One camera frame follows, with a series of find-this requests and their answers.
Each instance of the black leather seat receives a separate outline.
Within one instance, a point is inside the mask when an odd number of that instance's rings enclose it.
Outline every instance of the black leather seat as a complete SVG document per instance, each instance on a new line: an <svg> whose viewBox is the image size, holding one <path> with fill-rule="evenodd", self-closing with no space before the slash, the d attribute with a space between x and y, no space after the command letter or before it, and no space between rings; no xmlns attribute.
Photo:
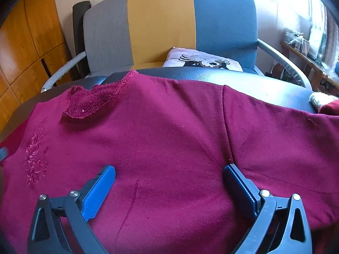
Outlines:
<svg viewBox="0 0 339 254"><path fill-rule="evenodd" d="M197 67L152 68L138 70L138 72L177 80L199 80L218 85L228 85L239 92L267 103L310 113L316 112L309 102L312 91L291 83L257 74ZM121 80L126 73L127 72L116 72L109 77L92 76L80 79L54 87L47 92L33 97L16 109L0 134L0 142L28 118L38 102L45 102L57 97L73 85L82 85L86 89L91 89L97 84L107 84Z"/></svg>
<svg viewBox="0 0 339 254"><path fill-rule="evenodd" d="M152 68L138 70L138 72L177 80L198 80L217 85L228 85L239 92L270 104L310 113L316 112L309 102L311 90L262 75L197 67ZM126 73L113 73L103 84L118 81Z"/></svg>

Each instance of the embroidered logo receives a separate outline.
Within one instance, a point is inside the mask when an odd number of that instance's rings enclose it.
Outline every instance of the embroidered logo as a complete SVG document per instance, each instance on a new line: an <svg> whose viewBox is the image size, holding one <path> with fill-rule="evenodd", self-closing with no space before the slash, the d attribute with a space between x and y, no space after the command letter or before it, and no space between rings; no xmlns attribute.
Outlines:
<svg viewBox="0 0 339 254"><path fill-rule="evenodd" d="M25 174L27 180L25 186L31 185L32 188L34 183L38 182L39 179L46 174L47 161L45 155L48 151L48 147L44 150L41 150L41 141L44 138L43 129L41 127L36 127L34 129L34 135L31 137L30 141L26 146L26 152L28 153L24 165L25 165Z"/></svg>

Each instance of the chair backrest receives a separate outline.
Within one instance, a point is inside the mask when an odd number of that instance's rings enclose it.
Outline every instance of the chair backrest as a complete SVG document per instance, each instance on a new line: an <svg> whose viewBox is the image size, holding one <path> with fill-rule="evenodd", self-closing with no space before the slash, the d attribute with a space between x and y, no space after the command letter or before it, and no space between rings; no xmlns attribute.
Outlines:
<svg viewBox="0 0 339 254"><path fill-rule="evenodd" d="M104 0L84 16L91 73L160 67L172 47L253 70L257 37L254 0Z"/></svg>

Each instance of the table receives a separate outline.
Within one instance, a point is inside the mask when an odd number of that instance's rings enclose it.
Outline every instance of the table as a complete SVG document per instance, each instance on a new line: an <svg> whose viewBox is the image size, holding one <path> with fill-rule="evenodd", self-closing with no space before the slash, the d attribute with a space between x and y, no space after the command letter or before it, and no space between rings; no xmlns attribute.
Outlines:
<svg viewBox="0 0 339 254"><path fill-rule="evenodd" d="M339 90L339 77L336 75L335 72L326 70L325 68L315 63L314 61L309 59L307 56L297 51L295 48L288 45L284 41L281 41L280 45L282 48L282 54L286 56L288 59L289 59L289 52L292 52L306 63L306 68L303 72L307 77L309 77L311 73L311 69L314 69L314 74L310 81L312 89L314 91L321 90L321 91L326 92L326 90L324 90L323 87L320 87L320 82L322 81L322 79L327 80ZM284 67L281 66L280 64L275 65L272 69L272 77L276 79L280 79L280 75L283 69Z"/></svg>

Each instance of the cushion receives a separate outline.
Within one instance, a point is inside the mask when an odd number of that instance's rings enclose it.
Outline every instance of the cushion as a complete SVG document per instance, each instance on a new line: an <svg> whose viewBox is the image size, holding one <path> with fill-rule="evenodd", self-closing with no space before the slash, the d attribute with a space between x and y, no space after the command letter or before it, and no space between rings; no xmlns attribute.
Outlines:
<svg viewBox="0 0 339 254"><path fill-rule="evenodd" d="M210 67L231 71L243 71L240 64L235 60L202 51L176 47L173 47L169 51L163 67Z"/></svg>

